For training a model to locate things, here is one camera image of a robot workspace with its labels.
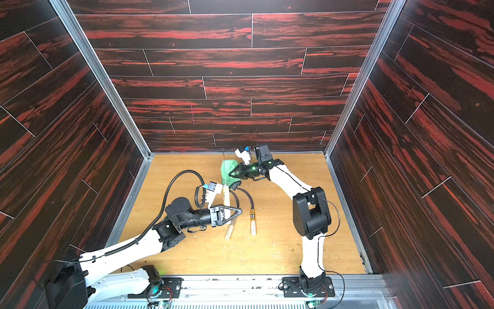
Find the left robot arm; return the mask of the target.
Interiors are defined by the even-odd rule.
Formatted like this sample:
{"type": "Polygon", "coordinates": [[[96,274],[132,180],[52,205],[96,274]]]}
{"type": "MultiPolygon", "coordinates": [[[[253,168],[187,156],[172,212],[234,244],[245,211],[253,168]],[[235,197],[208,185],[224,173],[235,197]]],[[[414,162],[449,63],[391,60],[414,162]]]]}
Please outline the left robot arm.
{"type": "Polygon", "coordinates": [[[95,301],[123,295],[158,297],[164,285],[154,266],[146,265],[120,274],[116,271],[175,247],[185,239],[184,229],[222,226],[243,211],[225,205],[193,209],[188,199],[180,197],[168,205],[165,212],[165,219],[146,233],[57,266],[45,284],[49,308],[84,308],[95,301]]]}

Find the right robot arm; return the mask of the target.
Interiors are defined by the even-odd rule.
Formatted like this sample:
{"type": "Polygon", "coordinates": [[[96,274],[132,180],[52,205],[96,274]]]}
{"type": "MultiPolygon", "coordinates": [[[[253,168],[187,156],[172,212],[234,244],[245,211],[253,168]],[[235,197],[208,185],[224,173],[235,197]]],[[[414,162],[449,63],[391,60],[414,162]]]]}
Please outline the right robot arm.
{"type": "Polygon", "coordinates": [[[322,258],[324,237],[331,225],[323,188],[311,187],[297,178],[282,160],[273,158],[267,145],[256,146],[254,150],[256,162],[252,162],[249,147],[235,150],[241,163],[236,160],[222,162],[223,183],[237,189],[242,180],[266,178],[292,199],[293,225],[302,237],[302,263],[294,283],[290,283],[289,278],[283,279],[283,291],[288,297],[292,297],[292,292],[300,292],[307,297],[323,292],[326,297],[333,297],[333,283],[326,275],[322,258]]]}

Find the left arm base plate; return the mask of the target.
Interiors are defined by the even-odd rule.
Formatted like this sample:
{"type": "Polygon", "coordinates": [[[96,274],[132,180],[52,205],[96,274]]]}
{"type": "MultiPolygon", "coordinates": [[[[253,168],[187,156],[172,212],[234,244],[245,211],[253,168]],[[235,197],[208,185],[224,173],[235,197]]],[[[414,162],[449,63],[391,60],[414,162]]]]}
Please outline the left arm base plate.
{"type": "Polygon", "coordinates": [[[183,278],[180,277],[162,277],[157,283],[151,283],[140,294],[128,294],[129,299],[177,299],[180,297],[183,278]]]}

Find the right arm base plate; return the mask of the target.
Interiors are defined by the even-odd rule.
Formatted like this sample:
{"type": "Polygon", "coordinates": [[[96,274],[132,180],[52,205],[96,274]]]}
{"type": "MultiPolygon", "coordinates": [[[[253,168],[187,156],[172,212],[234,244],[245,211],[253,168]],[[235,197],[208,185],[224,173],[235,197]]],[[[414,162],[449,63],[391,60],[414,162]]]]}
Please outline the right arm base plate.
{"type": "Polygon", "coordinates": [[[334,297],[334,285],[331,278],[321,275],[307,279],[305,276],[283,277],[278,289],[284,297],[334,297]]]}

